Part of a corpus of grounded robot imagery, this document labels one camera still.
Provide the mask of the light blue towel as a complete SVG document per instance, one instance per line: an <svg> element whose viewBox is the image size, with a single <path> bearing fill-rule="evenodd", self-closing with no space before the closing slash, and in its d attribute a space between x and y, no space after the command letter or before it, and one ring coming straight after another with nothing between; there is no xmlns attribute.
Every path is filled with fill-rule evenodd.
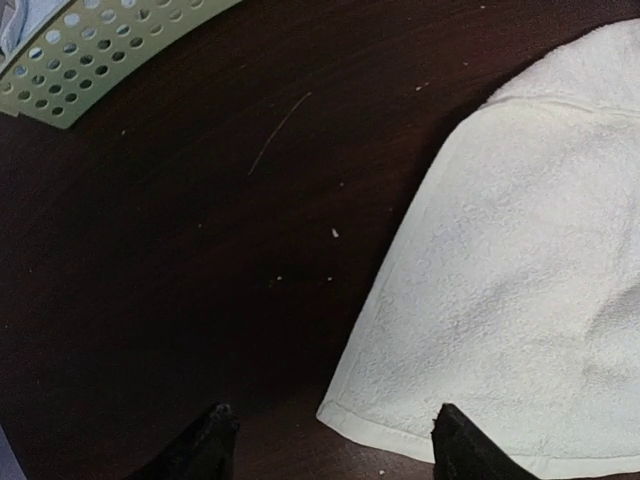
<svg viewBox="0 0 640 480"><path fill-rule="evenodd" d="M53 19L70 1L15 0L1 2L1 61L17 56L28 41L43 37L50 45L61 40L59 29L42 32L45 23Z"/></svg>

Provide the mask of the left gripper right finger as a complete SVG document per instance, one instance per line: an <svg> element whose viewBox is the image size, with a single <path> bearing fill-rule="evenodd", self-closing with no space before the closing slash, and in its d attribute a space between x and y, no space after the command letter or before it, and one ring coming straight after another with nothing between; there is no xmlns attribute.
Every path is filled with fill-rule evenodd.
<svg viewBox="0 0 640 480"><path fill-rule="evenodd" d="M456 405L442 405L431 432L433 477L441 480L538 480L503 452Z"/></svg>

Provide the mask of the white towel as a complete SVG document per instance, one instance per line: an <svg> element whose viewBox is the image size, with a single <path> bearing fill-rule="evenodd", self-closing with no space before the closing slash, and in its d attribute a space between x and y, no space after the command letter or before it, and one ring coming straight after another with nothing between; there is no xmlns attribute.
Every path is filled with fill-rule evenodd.
<svg viewBox="0 0 640 480"><path fill-rule="evenodd" d="M448 136L317 418L432 462L445 403L544 479L639 468L639 24L548 53Z"/></svg>

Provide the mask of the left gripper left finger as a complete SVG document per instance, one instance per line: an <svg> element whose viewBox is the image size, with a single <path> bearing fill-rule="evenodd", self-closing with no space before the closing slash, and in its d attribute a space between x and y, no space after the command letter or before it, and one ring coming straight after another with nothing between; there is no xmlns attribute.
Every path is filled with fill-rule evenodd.
<svg viewBox="0 0 640 480"><path fill-rule="evenodd" d="M214 403L130 480L216 480L234 476L239 422L231 407Z"/></svg>

